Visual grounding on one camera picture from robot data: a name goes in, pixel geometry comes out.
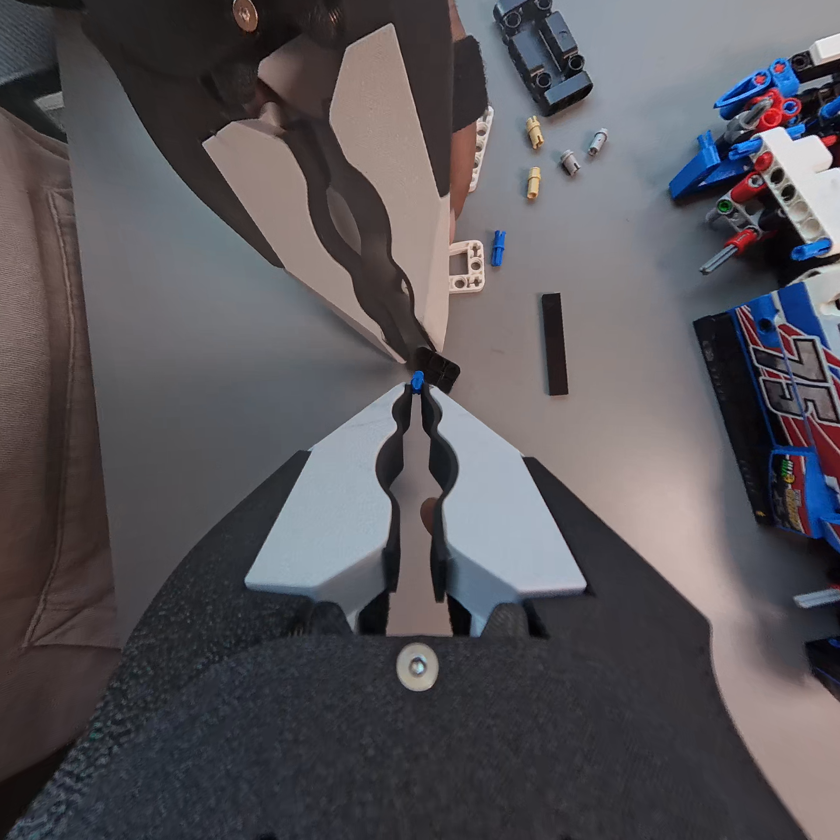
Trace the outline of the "grey mesh chair part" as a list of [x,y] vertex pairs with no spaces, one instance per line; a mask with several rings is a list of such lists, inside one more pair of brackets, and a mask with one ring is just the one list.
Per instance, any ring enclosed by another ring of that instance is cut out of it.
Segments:
[[80,1],[1,2],[1,108],[62,143],[67,134],[54,12],[83,7]]

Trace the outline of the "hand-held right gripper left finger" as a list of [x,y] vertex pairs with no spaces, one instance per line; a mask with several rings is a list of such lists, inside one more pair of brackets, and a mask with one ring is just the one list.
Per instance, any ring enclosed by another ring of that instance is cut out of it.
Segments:
[[254,592],[338,605],[359,632],[396,589],[407,385],[400,384],[301,454],[301,469],[245,576]]

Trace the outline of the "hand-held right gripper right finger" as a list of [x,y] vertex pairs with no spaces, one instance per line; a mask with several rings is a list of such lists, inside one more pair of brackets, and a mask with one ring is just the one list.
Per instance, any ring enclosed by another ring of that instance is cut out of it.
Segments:
[[453,635],[501,604],[580,595],[585,577],[524,455],[432,385],[420,391],[434,504],[430,573]]

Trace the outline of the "small black curved brick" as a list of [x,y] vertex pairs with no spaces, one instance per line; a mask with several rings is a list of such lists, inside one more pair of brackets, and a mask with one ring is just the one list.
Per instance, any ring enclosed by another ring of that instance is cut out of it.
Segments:
[[428,347],[416,349],[413,362],[414,371],[424,372],[426,385],[435,386],[447,395],[451,393],[460,376],[460,367],[457,363]]

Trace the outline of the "dark flat long tile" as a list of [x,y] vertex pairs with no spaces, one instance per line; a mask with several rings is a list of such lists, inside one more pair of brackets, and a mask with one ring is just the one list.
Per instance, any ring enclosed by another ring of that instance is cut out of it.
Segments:
[[558,292],[543,293],[540,305],[548,394],[567,396],[570,389],[561,295]]

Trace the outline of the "white curved frame brick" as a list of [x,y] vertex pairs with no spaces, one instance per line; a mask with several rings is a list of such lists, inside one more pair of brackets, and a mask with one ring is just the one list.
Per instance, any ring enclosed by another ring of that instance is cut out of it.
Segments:
[[478,185],[482,164],[487,152],[490,131],[494,119],[494,109],[491,105],[486,107],[479,119],[476,121],[476,143],[474,150],[474,162],[469,183],[469,193],[473,193]]
[[486,282],[483,244],[478,240],[455,242],[448,249],[448,289],[450,295],[482,291]]

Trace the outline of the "toy brick race car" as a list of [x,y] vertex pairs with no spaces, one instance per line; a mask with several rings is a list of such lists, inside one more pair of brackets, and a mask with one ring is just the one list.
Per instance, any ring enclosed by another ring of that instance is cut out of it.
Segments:
[[839,36],[774,59],[715,102],[668,184],[674,203],[727,187],[728,238],[700,273],[752,249],[780,286],[694,321],[752,514],[839,551]]

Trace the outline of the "person's left hand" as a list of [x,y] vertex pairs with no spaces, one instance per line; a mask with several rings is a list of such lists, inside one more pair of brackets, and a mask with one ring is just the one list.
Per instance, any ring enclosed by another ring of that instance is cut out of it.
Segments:
[[472,181],[476,154],[477,124],[471,122],[452,135],[450,144],[450,238],[461,215]]

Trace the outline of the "black rectangular frame brick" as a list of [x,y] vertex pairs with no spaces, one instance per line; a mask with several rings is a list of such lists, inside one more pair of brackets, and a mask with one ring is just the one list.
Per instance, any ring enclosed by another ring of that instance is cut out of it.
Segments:
[[593,81],[564,16],[552,1],[499,1],[493,16],[532,100],[551,116],[586,98]]

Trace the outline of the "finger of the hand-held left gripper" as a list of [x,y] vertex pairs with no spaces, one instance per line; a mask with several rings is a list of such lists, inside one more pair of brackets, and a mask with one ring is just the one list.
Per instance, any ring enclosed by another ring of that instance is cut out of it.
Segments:
[[390,220],[392,256],[436,350],[448,324],[449,199],[438,194],[396,29],[346,48],[329,121],[345,158],[373,185]]
[[281,267],[391,357],[414,362],[421,325],[385,205],[329,122],[264,105],[204,150]]

